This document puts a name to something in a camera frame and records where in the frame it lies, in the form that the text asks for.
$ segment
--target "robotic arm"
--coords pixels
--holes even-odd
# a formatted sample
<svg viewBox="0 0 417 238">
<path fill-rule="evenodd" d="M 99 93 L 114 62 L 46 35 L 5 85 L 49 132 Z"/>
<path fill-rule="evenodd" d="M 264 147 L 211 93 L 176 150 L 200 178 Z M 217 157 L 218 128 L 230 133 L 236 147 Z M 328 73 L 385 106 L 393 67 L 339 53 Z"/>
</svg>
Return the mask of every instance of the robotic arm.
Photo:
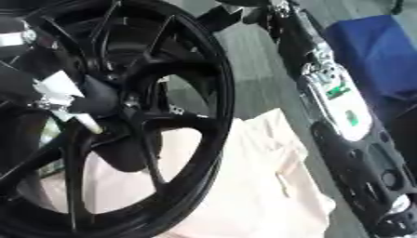
<svg viewBox="0 0 417 238">
<path fill-rule="evenodd" d="M 349 72 L 333 57 L 321 27 L 294 1 L 219 0 L 259 7 L 245 19 L 276 41 L 299 88 L 311 131 L 345 200 L 367 231 L 398 237 L 417 231 L 417 187 L 403 157 L 370 111 Z"/>
</svg>

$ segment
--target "blue chair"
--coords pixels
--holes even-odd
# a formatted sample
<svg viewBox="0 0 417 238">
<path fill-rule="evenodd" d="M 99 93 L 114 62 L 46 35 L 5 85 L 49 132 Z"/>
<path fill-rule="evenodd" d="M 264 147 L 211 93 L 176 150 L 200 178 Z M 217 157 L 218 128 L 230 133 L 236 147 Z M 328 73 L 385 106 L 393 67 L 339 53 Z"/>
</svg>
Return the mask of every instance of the blue chair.
<svg viewBox="0 0 417 238">
<path fill-rule="evenodd" d="M 339 21 L 325 36 L 383 122 L 417 104 L 417 51 L 392 16 Z"/>
</svg>

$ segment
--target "wheel rim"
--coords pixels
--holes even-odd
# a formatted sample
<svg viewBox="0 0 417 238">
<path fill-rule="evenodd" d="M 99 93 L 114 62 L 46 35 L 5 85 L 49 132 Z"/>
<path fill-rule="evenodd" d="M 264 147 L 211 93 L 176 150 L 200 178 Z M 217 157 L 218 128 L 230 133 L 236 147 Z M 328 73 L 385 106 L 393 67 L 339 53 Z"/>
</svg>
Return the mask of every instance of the wheel rim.
<svg viewBox="0 0 417 238">
<path fill-rule="evenodd" d="M 89 14 L 84 14 L 81 19 L 79 15 L 74 17 L 75 13 L 81 12 L 89 12 L 92 17 L 86 16 Z M 233 78 L 227 59 L 216 40 L 193 17 L 159 1 L 93 0 L 66 3 L 38 10 L 27 20 L 39 26 L 38 30 L 48 37 L 59 38 L 60 48 L 70 56 L 68 61 L 78 62 L 79 66 L 69 71 L 80 86 L 85 76 L 90 75 L 117 88 L 117 93 L 122 96 L 115 115 L 128 122 L 129 133 L 136 139 L 140 138 L 141 151 L 145 154 L 144 164 L 149 169 L 156 193 L 114 212 L 90 214 L 82 200 L 82 175 L 87 154 L 97 148 L 94 147 L 97 137 L 76 121 L 70 121 L 49 144 L 0 178 L 0 191 L 4 194 L 0 204 L 0 231 L 18 237 L 124 237 L 133 234 L 134 237 L 152 237 L 181 221 L 195 208 L 213 181 L 220 162 L 218 154 L 232 121 Z M 157 37 L 133 60 L 116 57 L 124 54 L 126 48 L 118 44 L 117 36 L 112 37 L 112 31 L 120 22 L 121 25 L 131 27 L 135 23 L 140 24 L 138 22 L 141 20 L 161 25 Z M 84 36 L 86 32 L 89 32 L 88 39 Z M 175 54 L 166 52 L 163 47 L 173 34 L 176 40 L 181 41 L 182 48 L 190 52 L 196 50 L 200 58 L 167 57 Z M 130 63 L 117 64 L 123 60 Z M 112 69 L 108 68 L 109 63 L 114 64 Z M 161 108 L 155 112 L 154 107 L 149 105 L 155 98 L 155 90 L 149 89 L 155 87 L 155 79 L 188 73 L 200 73 L 202 78 L 215 78 L 209 86 L 217 96 L 213 115 L 208 118 L 193 113 L 178 115 L 164 112 Z M 108 76 L 111 74 L 117 74 L 116 81 L 109 82 Z M 190 85 L 202 87 L 192 81 Z M 211 94 L 203 91 L 198 88 L 198 92 L 206 93 L 207 96 Z M 140 99 L 135 99 L 140 107 L 126 106 L 132 95 L 140 96 Z M 105 121 L 107 117 L 97 118 Z M 145 130 L 182 127 L 198 130 L 203 138 L 187 166 L 177 177 L 166 183 L 155 164 L 157 159 L 145 138 Z M 30 171 L 61 157 L 66 170 L 69 214 L 46 210 L 15 193 L 14 188 L 18 182 Z"/>
</svg>

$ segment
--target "white cloth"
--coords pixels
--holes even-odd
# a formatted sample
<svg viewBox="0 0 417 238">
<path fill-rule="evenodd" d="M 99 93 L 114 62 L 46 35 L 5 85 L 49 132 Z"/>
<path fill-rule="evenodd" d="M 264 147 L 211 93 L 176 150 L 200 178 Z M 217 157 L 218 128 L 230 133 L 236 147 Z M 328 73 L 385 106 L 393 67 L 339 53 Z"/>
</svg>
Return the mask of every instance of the white cloth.
<svg viewBox="0 0 417 238">
<path fill-rule="evenodd" d="M 191 157 L 199 133 L 163 134 L 160 167 L 172 179 Z M 323 195 L 303 161 L 307 151 L 283 112 L 234 120 L 223 149 L 222 167 L 196 211 L 159 238 L 318 238 L 329 226 L 334 202 Z M 97 155 L 87 160 L 85 201 L 95 213 L 131 205 L 152 194 L 145 172 L 114 170 Z M 66 210 L 62 175 L 43 180 L 53 206 Z"/>
</svg>

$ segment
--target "gray floor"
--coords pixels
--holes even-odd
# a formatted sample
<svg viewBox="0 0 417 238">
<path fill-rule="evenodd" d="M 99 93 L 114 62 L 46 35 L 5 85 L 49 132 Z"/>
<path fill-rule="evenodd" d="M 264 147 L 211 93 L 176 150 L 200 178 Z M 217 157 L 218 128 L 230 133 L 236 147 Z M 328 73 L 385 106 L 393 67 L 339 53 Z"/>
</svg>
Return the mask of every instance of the gray floor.
<svg viewBox="0 0 417 238">
<path fill-rule="evenodd" d="M 197 16 L 216 6 L 213 0 L 169 0 L 169 2 Z M 390 0 L 302 0 L 300 2 L 324 26 L 329 26 L 337 20 L 381 15 L 392 6 Z M 406 9 L 397 19 L 412 41 L 417 44 L 417 26 L 413 25 L 413 22 L 417 22 L 417 2 L 410 1 L 407 5 L 410 5 L 410 9 Z M 327 237 L 368 237 L 336 190 L 327 168 L 317 153 L 307 129 L 307 120 L 295 86 L 286 75 L 270 38 L 260 28 L 243 24 L 227 29 L 220 33 L 218 38 L 234 67 L 237 92 L 235 116 L 247 119 L 276 107 L 282 108 L 291 126 L 309 149 L 307 165 L 313 177 L 321 190 L 337 201 L 338 208 L 331 216 Z"/>
</svg>

